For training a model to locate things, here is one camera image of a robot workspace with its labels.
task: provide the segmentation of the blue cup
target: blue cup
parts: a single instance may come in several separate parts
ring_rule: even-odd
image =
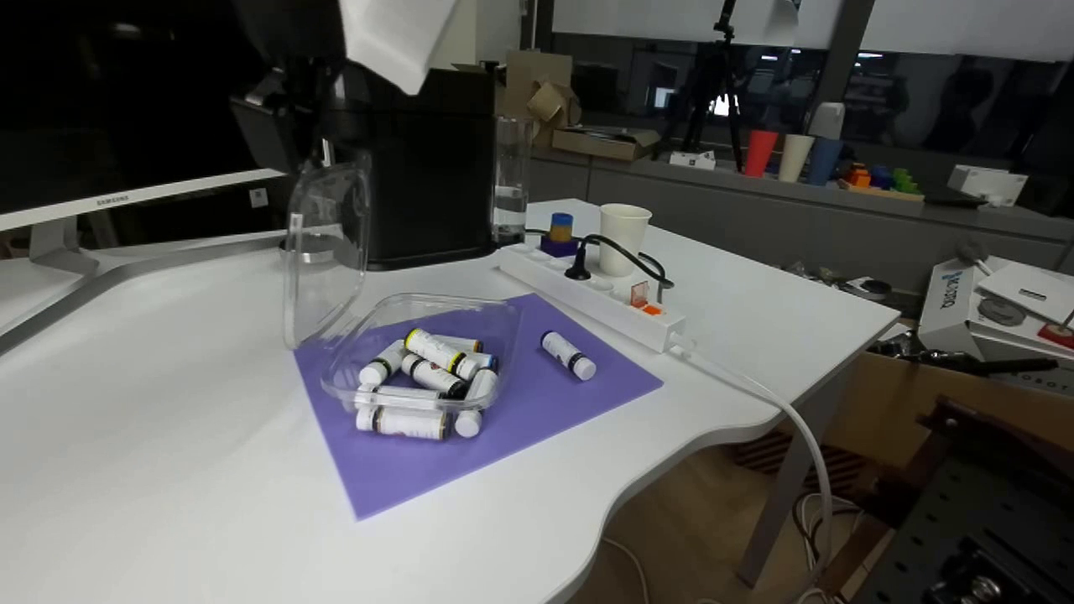
[[[841,165],[844,140],[841,138],[815,138],[805,165],[805,185],[829,185]]]

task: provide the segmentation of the white table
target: white table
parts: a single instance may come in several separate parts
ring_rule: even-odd
[[[895,320],[659,230],[649,253],[716,353],[791,401]],[[67,286],[3,261],[0,327]],[[525,291],[490,260],[370,278],[370,291],[406,288]],[[0,602],[568,597],[620,500],[691,450],[777,423],[753,395],[590,330],[664,385],[358,523],[282,345],[280,253],[119,286],[0,357]]]

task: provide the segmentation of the purple mat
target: purple mat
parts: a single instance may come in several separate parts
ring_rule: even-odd
[[[305,380],[316,419],[332,450],[337,469],[348,494],[355,518],[384,514],[411,498],[437,490],[458,478],[468,478],[487,462],[497,462],[525,447],[556,437],[577,423],[588,423],[615,406],[625,406],[662,385],[650,373],[615,353],[609,342],[570,324],[563,311],[538,296],[509,298],[518,308],[518,340],[495,342],[480,316],[433,316],[406,327],[387,327],[347,342],[347,357],[372,359],[387,342],[399,340],[411,327],[423,327],[442,335],[476,335],[490,353],[509,348],[506,391],[487,413],[476,440],[394,440],[376,433],[355,433],[352,418],[323,391],[323,377],[332,365],[332,345],[305,342],[297,348],[297,362]],[[549,330],[563,331],[584,348],[601,373],[590,383],[575,383],[554,359],[542,353]]]

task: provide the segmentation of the red cup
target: red cup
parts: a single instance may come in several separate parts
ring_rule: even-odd
[[[742,176],[762,179],[777,146],[779,146],[779,132],[753,132]]]

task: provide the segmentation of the white cloth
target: white cloth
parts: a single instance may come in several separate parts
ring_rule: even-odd
[[[347,57],[420,95],[458,0],[338,0]]]

